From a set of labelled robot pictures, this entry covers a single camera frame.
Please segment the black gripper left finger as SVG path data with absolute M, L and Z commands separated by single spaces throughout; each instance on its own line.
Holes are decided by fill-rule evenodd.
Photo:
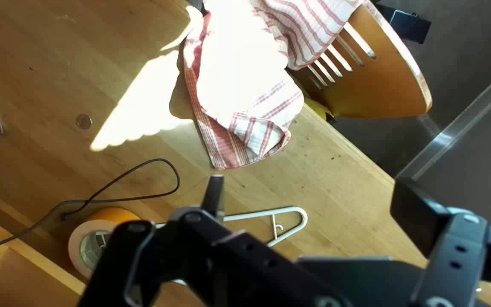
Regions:
M 184 281 L 208 307 L 337 307 L 337 295 L 247 231 L 220 220 L 223 179 L 163 226 L 117 225 L 78 307 L 150 307 L 167 281 Z

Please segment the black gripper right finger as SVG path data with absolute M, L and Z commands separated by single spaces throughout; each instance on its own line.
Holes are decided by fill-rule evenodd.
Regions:
M 395 180 L 390 214 L 428 259 L 409 303 L 474 307 L 479 283 L 491 283 L 491 223 L 438 202 L 411 179 Z

